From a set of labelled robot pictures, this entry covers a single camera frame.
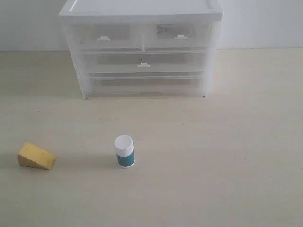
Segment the white teal pill bottle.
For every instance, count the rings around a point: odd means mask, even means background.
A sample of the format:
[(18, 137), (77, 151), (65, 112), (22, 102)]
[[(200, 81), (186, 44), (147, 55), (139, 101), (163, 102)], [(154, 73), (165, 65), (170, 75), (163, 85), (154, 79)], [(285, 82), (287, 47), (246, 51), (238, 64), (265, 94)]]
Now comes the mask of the white teal pill bottle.
[(122, 168), (129, 168), (134, 165), (134, 143), (128, 135), (120, 135), (114, 141), (118, 164)]

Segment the yellow cheese wedge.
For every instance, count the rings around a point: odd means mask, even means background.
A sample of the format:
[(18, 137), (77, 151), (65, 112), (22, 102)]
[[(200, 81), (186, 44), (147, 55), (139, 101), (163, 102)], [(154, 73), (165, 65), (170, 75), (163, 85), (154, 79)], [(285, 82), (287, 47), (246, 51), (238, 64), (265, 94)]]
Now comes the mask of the yellow cheese wedge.
[(57, 159), (56, 155), (28, 142), (24, 143), (17, 157), (20, 166), (43, 170), (51, 170)]

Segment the bottom wide translucent drawer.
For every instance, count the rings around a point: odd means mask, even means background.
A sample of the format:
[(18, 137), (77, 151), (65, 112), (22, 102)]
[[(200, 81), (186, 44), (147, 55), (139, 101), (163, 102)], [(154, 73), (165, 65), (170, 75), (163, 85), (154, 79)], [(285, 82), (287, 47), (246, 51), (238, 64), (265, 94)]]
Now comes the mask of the bottom wide translucent drawer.
[(92, 95), (198, 93), (202, 77), (176, 79), (89, 79)]

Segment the wide translucent drawer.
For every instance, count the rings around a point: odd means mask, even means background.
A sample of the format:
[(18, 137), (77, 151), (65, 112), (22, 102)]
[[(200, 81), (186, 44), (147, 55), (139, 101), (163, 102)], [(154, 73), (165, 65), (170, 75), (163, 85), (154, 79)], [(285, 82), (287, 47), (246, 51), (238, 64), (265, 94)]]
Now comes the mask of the wide translucent drawer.
[(89, 73), (202, 72), (203, 53), (87, 54), (83, 64)]
[(176, 79), (89, 79), (92, 95), (198, 93), (202, 77)]

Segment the white translucent drawer cabinet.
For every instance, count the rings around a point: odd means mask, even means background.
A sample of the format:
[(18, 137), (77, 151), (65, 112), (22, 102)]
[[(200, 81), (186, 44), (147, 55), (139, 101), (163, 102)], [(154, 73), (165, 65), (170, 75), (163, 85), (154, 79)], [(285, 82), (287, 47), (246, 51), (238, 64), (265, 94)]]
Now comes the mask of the white translucent drawer cabinet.
[[(207, 97), (210, 90), (212, 69), (217, 41), (223, 21), (223, 9), (216, 0), (69, 0), (59, 13), (78, 83), (84, 98), (100, 96), (182, 95)], [(201, 50), (145, 50), (143, 26), (146, 24), (208, 24), (209, 40)], [(71, 26), (74, 24), (138, 24), (141, 26), (141, 50), (80, 49), (77, 47)], [(89, 73), (83, 64), (87, 54), (169, 54), (203, 53), (202, 72), (130, 72)], [(202, 77), (198, 93), (175, 94), (113, 94), (92, 95), (89, 79), (176, 79)]]

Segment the middle wide translucent drawer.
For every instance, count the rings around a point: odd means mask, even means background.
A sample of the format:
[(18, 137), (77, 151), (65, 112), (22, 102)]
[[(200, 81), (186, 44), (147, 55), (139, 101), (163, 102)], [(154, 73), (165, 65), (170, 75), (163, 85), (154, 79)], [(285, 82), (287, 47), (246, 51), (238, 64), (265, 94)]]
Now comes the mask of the middle wide translucent drawer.
[(89, 73), (202, 72), (203, 53), (87, 54), (83, 64)]

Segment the black binder clip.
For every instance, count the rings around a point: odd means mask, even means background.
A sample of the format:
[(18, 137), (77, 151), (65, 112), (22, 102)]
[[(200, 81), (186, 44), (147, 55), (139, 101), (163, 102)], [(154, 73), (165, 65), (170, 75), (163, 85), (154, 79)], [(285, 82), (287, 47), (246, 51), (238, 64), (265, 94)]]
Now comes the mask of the black binder clip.
[(170, 27), (165, 27), (165, 26), (156, 26), (156, 32), (157, 35), (168, 35), (171, 31)]

